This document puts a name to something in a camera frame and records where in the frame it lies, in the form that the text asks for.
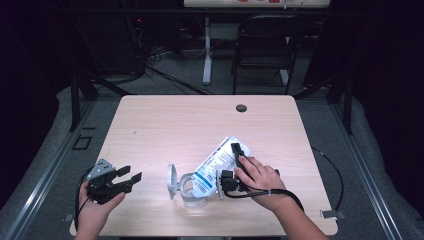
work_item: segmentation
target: black chair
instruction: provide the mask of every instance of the black chair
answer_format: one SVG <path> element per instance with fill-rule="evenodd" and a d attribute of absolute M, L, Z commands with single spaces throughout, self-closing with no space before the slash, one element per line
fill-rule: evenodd
<path fill-rule="evenodd" d="M 287 94 L 299 46 L 307 29 L 307 22 L 300 16 L 255 15 L 244 20 L 236 39 L 233 94 L 236 94 L 238 68 L 275 69 L 277 73 L 287 70 Z"/>

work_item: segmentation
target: table leg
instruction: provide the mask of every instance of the table leg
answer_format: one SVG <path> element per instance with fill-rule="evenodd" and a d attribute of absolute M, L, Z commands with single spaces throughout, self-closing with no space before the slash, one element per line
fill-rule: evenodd
<path fill-rule="evenodd" d="M 205 57 L 205 68 L 203 70 L 203 84 L 209 85 L 211 83 L 211 71 L 212 71 L 209 18 L 205 19 L 205 53 L 206 53 L 206 57 Z"/>
<path fill-rule="evenodd" d="M 287 83 L 289 81 L 289 73 L 286 69 L 280 69 L 280 80 L 283 86 L 287 86 Z"/>

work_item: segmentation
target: black cable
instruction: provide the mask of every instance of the black cable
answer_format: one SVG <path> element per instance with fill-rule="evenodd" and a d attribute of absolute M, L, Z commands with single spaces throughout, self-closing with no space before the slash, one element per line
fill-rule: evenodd
<path fill-rule="evenodd" d="M 176 83 L 174 83 L 173 81 L 170 81 L 172 83 L 172 85 L 174 85 L 176 88 L 180 89 L 181 92 L 183 92 L 185 95 L 188 95 L 188 93 L 186 91 L 184 91 L 184 89 L 182 89 L 180 86 L 178 86 Z"/>
<path fill-rule="evenodd" d="M 248 186 L 248 188 L 258 190 L 258 192 L 252 192 L 252 193 L 248 193 L 248 194 L 244 194 L 244 195 L 230 195 L 228 193 L 228 191 L 224 191 L 224 194 L 225 194 L 225 196 L 227 196 L 229 198 L 248 198 L 248 197 L 257 197 L 257 196 L 270 195 L 270 194 L 284 194 L 284 195 L 291 197 L 296 202 L 297 206 L 299 206 L 299 208 L 302 209 L 303 212 L 305 211 L 303 209 L 302 203 L 300 202 L 300 200 L 296 196 L 296 194 L 290 192 L 289 190 L 285 190 L 285 189 L 264 190 L 264 189 L 252 188 L 252 187 L 249 187 L 249 186 Z"/>
<path fill-rule="evenodd" d="M 143 73 L 135 73 L 130 77 L 127 78 L 123 78 L 123 79 L 117 79 L 117 80 L 108 80 L 108 82 L 111 82 L 115 85 L 120 85 L 120 84 L 124 84 L 124 83 L 130 83 L 130 82 L 134 82 L 135 80 L 139 79 L 140 77 L 143 76 Z"/>
<path fill-rule="evenodd" d="M 336 170 L 337 175 L 339 176 L 340 179 L 340 185 L 341 185 L 341 190 L 340 190 L 340 197 L 339 200 L 337 202 L 336 207 L 334 208 L 334 210 L 338 211 L 340 204 L 342 203 L 342 199 L 343 199 L 343 195 L 344 195 L 344 182 L 343 182 L 343 178 L 342 178 L 342 174 L 340 173 L 340 170 L 337 168 L 336 164 L 331 161 L 331 159 L 329 157 L 327 157 L 323 152 L 321 152 L 320 150 L 318 150 L 315 147 L 312 147 L 312 150 L 316 151 L 317 153 L 319 153 L 321 156 L 323 156 L 325 159 L 327 159 L 327 161 L 333 166 L 333 168 Z"/>
<path fill-rule="evenodd" d="M 85 173 L 81 176 L 80 180 L 78 181 L 78 187 L 77 187 L 77 191 L 76 191 L 76 194 L 75 194 L 75 212 L 74 212 L 74 225 L 75 225 L 75 230 L 77 230 L 77 231 L 78 231 L 78 216 L 79 216 L 79 213 L 80 213 L 82 207 L 84 206 L 84 204 L 88 201 L 88 199 L 90 199 L 90 197 L 88 197 L 87 200 L 85 200 L 84 204 L 80 208 L 80 206 L 79 206 L 79 192 L 80 192 L 80 189 L 81 189 L 81 185 L 84 182 L 85 176 L 87 176 L 87 174 L 91 171 L 91 169 L 93 169 L 93 167 L 90 167 L 89 169 L 87 169 L 85 171 Z"/>
<path fill-rule="evenodd" d="M 165 47 L 156 47 L 155 49 L 152 48 L 150 52 L 150 56 L 154 57 L 160 57 L 164 53 L 168 53 L 169 51 Z"/>
<path fill-rule="evenodd" d="M 163 77 L 163 78 L 165 78 L 165 79 L 167 79 L 167 80 L 169 80 L 169 81 L 171 81 L 171 82 L 175 82 L 175 83 L 178 83 L 178 84 L 180 84 L 180 85 L 182 85 L 182 86 L 184 86 L 184 87 L 186 87 L 186 88 L 188 88 L 188 89 L 190 89 L 190 90 L 193 90 L 193 91 L 195 91 L 195 92 L 197 92 L 197 93 L 199 93 L 199 94 L 201 94 L 201 95 L 209 95 L 209 94 L 213 94 L 211 91 L 209 91 L 209 90 L 207 90 L 207 89 L 203 89 L 203 88 L 200 88 L 200 87 L 196 87 L 196 86 L 194 86 L 194 85 L 191 85 L 191 84 L 189 84 L 189 83 L 186 83 L 186 82 L 183 82 L 183 81 L 181 81 L 181 80 L 178 80 L 177 78 L 175 78 L 175 77 L 173 77 L 173 76 L 170 76 L 170 75 L 168 75 L 168 74 L 166 74 L 166 73 L 164 73 L 164 72 L 161 72 L 161 71 L 159 71 L 159 70 L 157 70 L 157 69 L 154 69 L 153 67 L 151 67 L 151 66 L 146 66 L 146 69 L 149 69 L 153 74 L 155 74 L 155 75 L 157 75 L 157 76 L 160 76 L 160 77 Z"/>

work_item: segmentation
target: round hole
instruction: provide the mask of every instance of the round hole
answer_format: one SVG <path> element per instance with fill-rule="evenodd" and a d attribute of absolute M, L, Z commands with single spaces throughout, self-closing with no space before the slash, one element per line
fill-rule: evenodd
<path fill-rule="evenodd" d="M 236 110 L 237 110 L 237 112 L 246 112 L 247 107 L 246 107 L 246 105 L 239 104 L 239 105 L 236 106 Z"/>

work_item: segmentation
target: table top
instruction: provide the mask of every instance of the table top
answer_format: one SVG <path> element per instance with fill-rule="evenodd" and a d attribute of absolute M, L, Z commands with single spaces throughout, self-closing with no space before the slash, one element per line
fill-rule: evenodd
<path fill-rule="evenodd" d="M 184 0 L 185 7 L 327 8 L 330 0 Z"/>
<path fill-rule="evenodd" d="M 238 112 L 243 104 L 247 111 Z M 327 235 L 337 232 L 317 165 L 296 103 L 290 96 L 126 96 L 117 109 L 99 154 L 117 169 L 143 176 L 109 216 L 105 236 L 276 236 L 285 235 L 277 218 L 251 199 L 208 197 L 203 208 L 188 209 L 178 192 L 171 200 L 167 166 L 178 179 L 194 170 L 227 136 L 235 136 L 264 165 L 280 171 L 286 187 Z M 70 232 L 75 235 L 73 224 Z"/>

